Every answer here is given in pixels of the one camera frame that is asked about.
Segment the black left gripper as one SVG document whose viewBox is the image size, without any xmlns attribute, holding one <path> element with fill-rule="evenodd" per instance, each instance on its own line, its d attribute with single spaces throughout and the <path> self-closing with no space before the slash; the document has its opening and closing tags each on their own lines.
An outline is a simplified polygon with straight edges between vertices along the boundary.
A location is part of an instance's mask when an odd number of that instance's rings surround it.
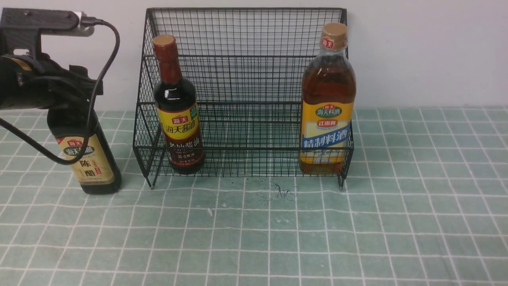
<svg viewBox="0 0 508 286">
<path fill-rule="evenodd" d="M 83 66 L 65 69 L 48 56 L 40 61 L 30 56 L 1 56 L 1 110 L 83 105 L 93 92 L 103 95 L 103 80 L 90 78 Z"/>
</svg>

